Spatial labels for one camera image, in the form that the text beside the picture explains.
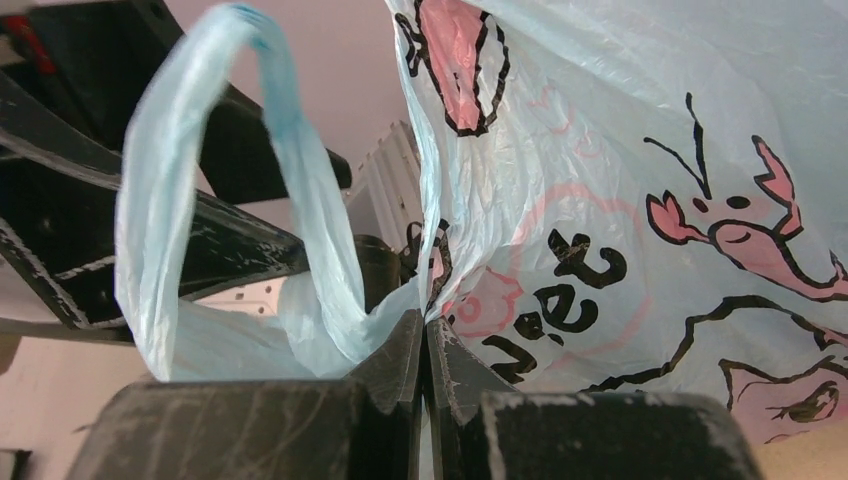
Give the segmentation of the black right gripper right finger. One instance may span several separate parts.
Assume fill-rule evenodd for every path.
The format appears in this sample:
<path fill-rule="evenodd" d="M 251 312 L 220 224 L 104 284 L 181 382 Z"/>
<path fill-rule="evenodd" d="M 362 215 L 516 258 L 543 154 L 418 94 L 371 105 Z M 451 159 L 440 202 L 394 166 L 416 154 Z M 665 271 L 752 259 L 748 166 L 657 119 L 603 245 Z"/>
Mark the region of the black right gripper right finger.
<path fill-rule="evenodd" d="M 690 394 L 525 393 L 444 320 L 425 327 L 438 479 L 759 479 L 741 430 Z"/>

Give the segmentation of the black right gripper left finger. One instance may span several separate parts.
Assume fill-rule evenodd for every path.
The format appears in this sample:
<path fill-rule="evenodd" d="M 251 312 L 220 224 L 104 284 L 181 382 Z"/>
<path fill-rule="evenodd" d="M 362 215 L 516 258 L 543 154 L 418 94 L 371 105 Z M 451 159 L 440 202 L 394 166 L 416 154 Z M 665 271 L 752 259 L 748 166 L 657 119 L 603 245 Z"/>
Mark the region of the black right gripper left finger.
<path fill-rule="evenodd" d="M 414 479 L 423 319 L 405 312 L 340 380 L 137 383 L 102 410 L 72 479 Z"/>

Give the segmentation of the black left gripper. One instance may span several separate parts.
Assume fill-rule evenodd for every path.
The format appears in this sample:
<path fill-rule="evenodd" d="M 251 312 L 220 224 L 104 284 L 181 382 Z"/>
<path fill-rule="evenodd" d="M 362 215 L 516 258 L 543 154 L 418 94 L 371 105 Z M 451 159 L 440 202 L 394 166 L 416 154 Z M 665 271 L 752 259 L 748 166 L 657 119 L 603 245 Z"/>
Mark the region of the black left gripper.
<path fill-rule="evenodd" d="M 183 35 L 163 1 L 73 1 L 20 13 L 19 45 L 34 70 L 1 70 L 1 254 L 52 317 L 42 325 L 3 321 L 3 329 L 132 341 L 114 298 L 115 152 Z M 30 93 L 35 76 L 49 108 Z M 298 238 L 230 205 L 289 195 L 262 108 L 225 84 L 195 111 L 198 164 L 223 201 L 194 194 L 179 296 L 196 300 L 305 272 Z"/>

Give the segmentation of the light blue plastic bag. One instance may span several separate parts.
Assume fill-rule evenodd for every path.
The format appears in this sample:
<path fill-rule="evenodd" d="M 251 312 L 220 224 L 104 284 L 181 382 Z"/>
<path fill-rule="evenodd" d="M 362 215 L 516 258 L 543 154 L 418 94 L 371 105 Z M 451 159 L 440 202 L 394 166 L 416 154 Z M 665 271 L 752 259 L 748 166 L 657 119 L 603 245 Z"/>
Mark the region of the light blue plastic bag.
<path fill-rule="evenodd" d="M 417 273 L 373 312 L 284 35 L 209 10 L 125 139 L 115 296 L 162 381 L 337 378 L 419 308 L 525 391 L 687 392 L 755 443 L 847 416 L 843 1 L 392 1 Z M 253 48 L 307 272 L 182 301 L 196 107 Z"/>

